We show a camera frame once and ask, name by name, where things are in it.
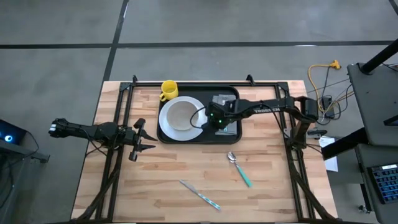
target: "wooden table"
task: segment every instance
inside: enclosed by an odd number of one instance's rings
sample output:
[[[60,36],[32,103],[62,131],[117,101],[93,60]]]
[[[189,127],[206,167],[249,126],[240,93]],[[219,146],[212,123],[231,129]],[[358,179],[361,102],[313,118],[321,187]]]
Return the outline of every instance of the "wooden table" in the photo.
[[[306,95],[303,81],[288,81],[292,96]],[[112,121],[120,82],[105,82],[95,123]],[[237,87],[240,98],[275,98],[271,87]],[[160,88],[134,88],[129,126],[138,118],[156,138]],[[124,104],[122,106],[122,123]],[[281,132],[272,113],[242,120],[243,136],[233,145],[155,144],[128,160],[132,147],[126,146],[119,179],[114,222],[276,222],[296,221],[292,187]],[[252,180],[248,188],[226,153],[233,151],[240,166]],[[310,188],[321,204],[337,216],[322,156],[304,150]],[[84,163],[72,218],[82,214],[100,190],[105,157],[95,152]],[[221,206],[217,211],[193,194],[178,180],[192,184]],[[303,210],[305,197],[300,193]],[[104,212],[108,211],[105,198]]]

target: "spoon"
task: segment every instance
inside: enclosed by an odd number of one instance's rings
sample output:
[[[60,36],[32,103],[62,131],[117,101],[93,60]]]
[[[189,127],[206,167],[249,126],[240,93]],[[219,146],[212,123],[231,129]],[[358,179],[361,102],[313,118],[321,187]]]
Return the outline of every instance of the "spoon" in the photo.
[[[244,174],[242,168],[236,163],[236,156],[232,153],[232,152],[228,152],[227,153],[228,159],[230,162],[232,162],[233,164],[235,164],[236,168],[238,168],[239,173],[241,174],[243,180],[245,181],[245,183],[248,185],[248,187],[252,186],[251,181],[249,180],[249,178]]]

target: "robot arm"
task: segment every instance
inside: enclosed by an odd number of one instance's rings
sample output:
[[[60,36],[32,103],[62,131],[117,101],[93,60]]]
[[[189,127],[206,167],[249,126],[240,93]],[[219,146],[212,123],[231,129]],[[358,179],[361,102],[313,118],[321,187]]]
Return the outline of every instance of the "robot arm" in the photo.
[[[300,110],[294,103],[300,102]],[[292,129],[292,144],[296,147],[305,147],[305,138],[307,130],[311,123],[318,119],[317,102],[313,99],[300,96],[297,98],[288,96],[274,100],[232,100],[224,105],[211,102],[206,107],[205,114],[208,122],[202,126],[206,129],[224,129],[230,123],[248,118],[253,114],[286,112],[299,120],[298,125]]]
[[[157,141],[145,132],[144,124],[144,119],[138,119],[134,124],[134,127],[138,129],[138,131],[135,132],[131,127],[119,127],[114,122],[105,122],[102,124],[86,126],[82,124],[69,123],[66,119],[61,118],[55,119],[52,122],[49,134],[54,138],[74,136],[97,141],[101,143],[102,147],[106,147],[108,149],[115,149],[122,144],[127,144],[133,146],[129,159],[131,161],[136,161],[137,152],[155,147],[141,144],[141,137]]]

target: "black tray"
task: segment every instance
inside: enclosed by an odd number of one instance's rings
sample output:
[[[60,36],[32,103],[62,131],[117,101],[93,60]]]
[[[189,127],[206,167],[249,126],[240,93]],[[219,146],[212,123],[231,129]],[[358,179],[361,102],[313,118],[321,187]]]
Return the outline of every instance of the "black tray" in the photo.
[[[178,84],[178,96],[191,96],[199,100],[203,105],[207,105],[213,100],[214,95],[235,95],[236,99],[239,99],[239,92],[233,86],[229,85],[184,85],[183,83]],[[159,104],[159,114],[165,102]],[[198,137],[189,141],[177,141],[169,138],[160,128],[159,117],[157,122],[157,138],[167,144],[234,144],[238,142],[242,137],[242,122],[237,121],[237,131],[234,136],[220,136],[215,133],[202,132]]]

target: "teal handle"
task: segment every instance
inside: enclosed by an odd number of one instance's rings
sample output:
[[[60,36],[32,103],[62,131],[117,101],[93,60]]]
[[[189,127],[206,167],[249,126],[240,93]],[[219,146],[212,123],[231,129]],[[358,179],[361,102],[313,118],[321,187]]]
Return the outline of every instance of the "teal handle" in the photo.
[[[242,168],[241,168],[239,165],[237,165],[237,164],[235,164],[235,165],[236,165],[236,168],[238,168],[239,173],[240,173],[241,176],[243,177],[243,179],[244,179],[244,181],[246,182],[246,184],[248,185],[248,187],[251,187],[251,186],[252,186],[252,183],[251,183],[251,181],[249,180],[249,178],[246,176],[246,174],[244,174]]]
[[[205,200],[210,205],[212,205],[213,207],[215,207],[217,210],[221,211],[221,207],[219,205],[217,205],[216,203],[212,202],[210,199],[206,198],[205,196],[203,196],[202,194],[199,194],[199,193],[198,193],[198,196],[201,197],[203,200]]]

